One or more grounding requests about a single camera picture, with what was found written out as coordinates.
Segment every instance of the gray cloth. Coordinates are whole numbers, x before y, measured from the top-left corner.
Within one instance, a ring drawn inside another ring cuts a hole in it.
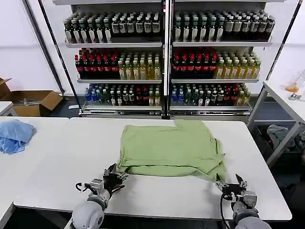
[[[275,150],[278,147],[278,145],[286,137],[288,132],[289,132],[289,130],[286,127],[277,126],[277,125],[270,125],[268,127],[267,134],[269,135],[269,137],[271,138],[271,140],[273,142],[273,150]],[[294,146],[295,146],[295,140],[293,139],[288,143],[285,151],[290,152],[289,148],[294,147]]]

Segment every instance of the black cable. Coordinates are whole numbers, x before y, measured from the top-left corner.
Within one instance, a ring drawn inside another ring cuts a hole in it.
[[[224,220],[223,199],[224,199],[224,194],[222,194],[221,197],[220,197],[220,214],[221,214],[221,219],[223,220],[225,227],[227,229],[230,229],[230,227],[228,226],[227,222]]]

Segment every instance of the table leg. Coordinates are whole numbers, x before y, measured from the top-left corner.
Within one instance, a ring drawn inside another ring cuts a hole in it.
[[[250,114],[250,117],[248,119],[247,127],[248,127],[250,132],[253,130],[253,127],[254,127],[253,123],[254,123],[255,113],[256,113],[259,105],[264,102],[264,100],[267,97],[267,95],[268,95],[268,92],[267,92],[265,86],[263,86],[263,89],[262,89],[262,91],[261,91],[261,93],[260,93],[260,95],[259,95],[259,97],[258,97],[258,99],[256,101],[256,104],[255,104],[255,106],[254,106],[254,108],[253,108],[253,110],[252,110],[252,112]]]
[[[295,138],[299,134],[299,130],[302,127],[302,123],[296,122],[294,126],[291,128],[291,130],[288,132],[286,137],[281,141],[281,143],[278,145],[278,147],[275,149],[275,151],[271,154],[271,156],[267,160],[267,165],[272,167],[276,160],[282,155],[282,153],[285,150],[286,145]]]

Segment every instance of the gray floor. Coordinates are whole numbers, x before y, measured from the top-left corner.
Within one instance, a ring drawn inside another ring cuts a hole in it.
[[[81,104],[84,103],[84,98],[81,97]],[[256,98],[251,98],[250,104],[254,106]],[[74,98],[66,98],[51,114],[53,117],[77,117],[79,109],[68,109],[70,105],[75,105],[76,101]],[[258,120],[271,120],[276,116],[277,119],[289,120],[290,116],[277,104],[272,98],[267,98],[261,109],[258,111]],[[305,187],[302,178],[301,185],[298,187],[289,187],[289,189],[281,189],[288,205],[291,204],[290,209],[293,213],[293,220],[290,222],[277,222],[270,224],[273,229],[287,229],[287,228],[303,228],[303,215],[301,209],[296,208],[293,205],[294,202],[305,202]],[[71,217],[69,213],[61,213],[64,218],[68,219]],[[221,222],[211,220],[174,220],[174,219],[151,219],[151,218],[134,218],[134,217],[116,217],[107,216],[103,222],[103,228],[109,229],[222,229],[224,228]],[[44,217],[39,215],[35,210],[18,208],[5,229],[56,229],[57,227],[46,220]]]

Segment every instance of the shelf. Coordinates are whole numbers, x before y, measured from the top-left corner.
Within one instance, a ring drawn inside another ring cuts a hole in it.
[[[131,83],[131,84],[139,84],[139,83],[147,83],[147,84],[158,84],[161,83],[162,80],[77,80],[78,83]]]
[[[284,2],[285,0],[175,0],[175,2]]]
[[[115,3],[160,3],[161,0],[53,0],[57,6],[87,5],[87,4],[115,4]]]
[[[100,111],[102,112],[120,112],[120,111],[161,111],[160,106],[103,106],[103,105],[85,105],[83,107],[85,110]]]
[[[173,42],[173,47],[268,47],[272,42]]]
[[[250,112],[249,106],[170,106],[170,111]]]
[[[172,83],[256,83],[259,79],[172,79]]]
[[[146,43],[96,43],[96,44],[66,44],[67,48],[160,48],[162,42]]]

